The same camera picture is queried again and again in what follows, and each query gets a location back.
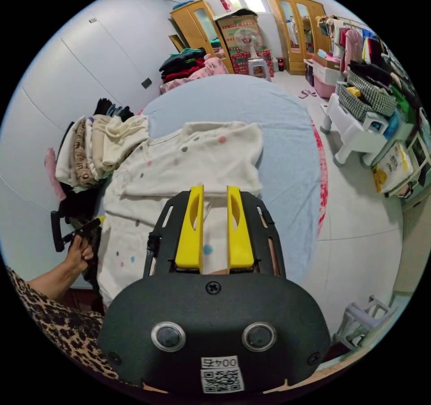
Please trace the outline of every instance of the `hand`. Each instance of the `hand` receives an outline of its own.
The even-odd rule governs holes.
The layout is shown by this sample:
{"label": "hand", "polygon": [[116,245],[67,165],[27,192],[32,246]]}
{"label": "hand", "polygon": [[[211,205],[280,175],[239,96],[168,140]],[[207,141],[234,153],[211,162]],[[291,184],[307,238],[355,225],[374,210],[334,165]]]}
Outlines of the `hand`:
{"label": "hand", "polygon": [[93,256],[93,249],[88,244],[88,241],[82,239],[80,235],[76,235],[70,246],[65,263],[70,269],[81,273],[88,266],[87,260],[92,259]]}

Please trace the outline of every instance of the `wardrobe mirror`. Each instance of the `wardrobe mirror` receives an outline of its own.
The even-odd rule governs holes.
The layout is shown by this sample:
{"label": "wardrobe mirror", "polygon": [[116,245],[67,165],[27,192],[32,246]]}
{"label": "wardrobe mirror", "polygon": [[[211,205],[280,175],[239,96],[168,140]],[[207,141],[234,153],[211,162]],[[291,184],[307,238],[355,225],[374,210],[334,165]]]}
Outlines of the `wardrobe mirror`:
{"label": "wardrobe mirror", "polygon": [[279,1],[281,8],[283,9],[284,18],[286,20],[287,32],[289,34],[290,50],[292,52],[300,52],[299,40],[298,40],[298,29],[293,15],[293,10],[288,1]]}
{"label": "wardrobe mirror", "polygon": [[304,30],[305,48],[307,52],[314,53],[314,41],[311,29],[310,13],[308,12],[306,5],[298,3],[297,6]]}
{"label": "wardrobe mirror", "polygon": [[216,31],[214,30],[214,26],[208,14],[206,13],[205,9],[197,9],[194,11],[194,14],[196,15],[199,22],[201,23],[202,28],[204,29],[208,39],[210,41],[217,39],[217,34],[216,34]]}

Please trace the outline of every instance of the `white fan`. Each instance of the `white fan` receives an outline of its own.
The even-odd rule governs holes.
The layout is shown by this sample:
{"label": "white fan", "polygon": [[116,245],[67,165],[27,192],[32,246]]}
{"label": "white fan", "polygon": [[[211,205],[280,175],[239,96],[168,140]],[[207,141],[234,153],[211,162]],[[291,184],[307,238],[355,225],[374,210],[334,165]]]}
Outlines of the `white fan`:
{"label": "white fan", "polygon": [[252,28],[240,28],[233,36],[235,43],[250,53],[250,60],[259,58],[256,54],[256,49],[259,49],[263,44],[262,36]]}

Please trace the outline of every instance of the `qr code label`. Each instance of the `qr code label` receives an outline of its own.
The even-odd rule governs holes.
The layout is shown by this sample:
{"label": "qr code label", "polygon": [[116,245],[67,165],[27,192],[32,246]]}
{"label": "qr code label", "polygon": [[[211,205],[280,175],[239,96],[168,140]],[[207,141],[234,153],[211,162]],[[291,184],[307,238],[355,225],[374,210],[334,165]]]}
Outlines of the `qr code label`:
{"label": "qr code label", "polygon": [[202,357],[201,381],[204,393],[244,391],[244,381],[237,356]]}
{"label": "qr code label", "polygon": [[201,369],[202,389],[204,393],[234,393],[244,391],[241,370]]}

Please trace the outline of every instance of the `light switch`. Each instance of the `light switch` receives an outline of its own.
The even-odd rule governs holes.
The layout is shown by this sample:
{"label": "light switch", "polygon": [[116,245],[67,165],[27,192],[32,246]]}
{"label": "light switch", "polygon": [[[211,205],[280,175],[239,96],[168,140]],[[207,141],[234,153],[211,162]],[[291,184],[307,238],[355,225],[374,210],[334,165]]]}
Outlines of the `light switch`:
{"label": "light switch", "polygon": [[151,79],[147,78],[141,85],[147,89],[152,84]]}

